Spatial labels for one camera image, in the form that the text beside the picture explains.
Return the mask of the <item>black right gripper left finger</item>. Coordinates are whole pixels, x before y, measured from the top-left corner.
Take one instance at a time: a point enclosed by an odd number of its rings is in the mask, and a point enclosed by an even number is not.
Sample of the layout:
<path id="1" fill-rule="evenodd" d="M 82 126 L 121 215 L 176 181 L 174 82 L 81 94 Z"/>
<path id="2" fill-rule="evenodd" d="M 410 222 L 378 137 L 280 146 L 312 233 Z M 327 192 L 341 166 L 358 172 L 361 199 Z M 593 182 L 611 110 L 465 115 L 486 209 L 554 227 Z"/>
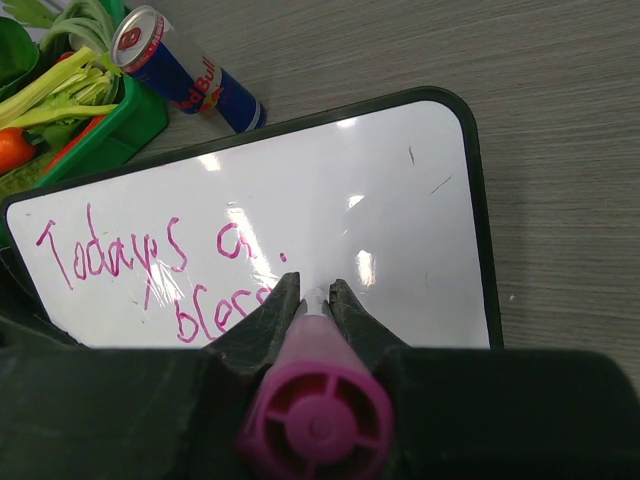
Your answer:
<path id="1" fill-rule="evenodd" d="M 284 275 L 200 349 L 1 347 L 5 479 L 247 479 L 234 439 L 300 301 Z"/>

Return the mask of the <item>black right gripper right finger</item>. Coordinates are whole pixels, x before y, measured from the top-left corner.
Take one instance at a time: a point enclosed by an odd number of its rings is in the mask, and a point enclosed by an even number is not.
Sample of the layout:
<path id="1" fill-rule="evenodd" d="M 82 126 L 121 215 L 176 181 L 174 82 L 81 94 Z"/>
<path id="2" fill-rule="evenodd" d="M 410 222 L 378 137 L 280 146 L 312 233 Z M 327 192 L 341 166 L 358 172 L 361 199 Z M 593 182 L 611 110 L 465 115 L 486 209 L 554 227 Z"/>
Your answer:
<path id="1" fill-rule="evenodd" d="M 635 479 L 639 399 L 596 352 L 412 347 L 343 280 L 333 318 L 389 394 L 386 479 Z"/>

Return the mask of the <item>white whiteboard black frame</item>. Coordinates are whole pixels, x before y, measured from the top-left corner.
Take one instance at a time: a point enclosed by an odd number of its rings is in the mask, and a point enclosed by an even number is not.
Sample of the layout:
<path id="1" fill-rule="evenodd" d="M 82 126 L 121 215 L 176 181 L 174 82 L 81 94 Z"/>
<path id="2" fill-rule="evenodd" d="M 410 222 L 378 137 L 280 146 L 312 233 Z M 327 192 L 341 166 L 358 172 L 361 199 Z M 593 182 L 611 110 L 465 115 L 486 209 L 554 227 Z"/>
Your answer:
<path id="1" fill-rule="evenodd" d="M 64 336 L 198 348 L 288 272 L 342 279 L 405 342 L 503 343 L 477 125 L 419 87 L 6 198 L 17 263 Z"/>

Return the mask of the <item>pink capped white marker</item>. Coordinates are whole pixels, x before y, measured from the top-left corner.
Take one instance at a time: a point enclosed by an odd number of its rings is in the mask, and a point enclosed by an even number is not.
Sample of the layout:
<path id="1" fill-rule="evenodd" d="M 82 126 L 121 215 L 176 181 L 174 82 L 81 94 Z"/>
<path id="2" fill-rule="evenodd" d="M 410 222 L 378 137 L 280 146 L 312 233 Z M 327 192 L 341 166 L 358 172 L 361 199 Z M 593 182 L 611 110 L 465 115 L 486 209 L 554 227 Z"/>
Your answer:
<path id="1" fill-rule="evenodd" d="M 328 293 L 301 300 L 236 440 L 258 479 L 376 479 L 391 400 L 334 321 Z"/>

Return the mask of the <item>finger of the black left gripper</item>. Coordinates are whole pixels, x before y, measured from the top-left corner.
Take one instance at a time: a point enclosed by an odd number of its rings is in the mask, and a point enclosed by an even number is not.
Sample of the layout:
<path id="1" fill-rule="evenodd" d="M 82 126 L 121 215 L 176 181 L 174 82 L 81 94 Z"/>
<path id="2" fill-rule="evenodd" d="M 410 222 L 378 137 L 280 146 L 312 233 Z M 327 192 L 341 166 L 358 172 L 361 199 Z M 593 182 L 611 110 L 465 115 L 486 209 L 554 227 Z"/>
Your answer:
<path id="1" fill-rule="evenodd" d="M 54 326 L 10 247 L 1 248 L 1 347 L 74 348 L 80 344 Z"/>

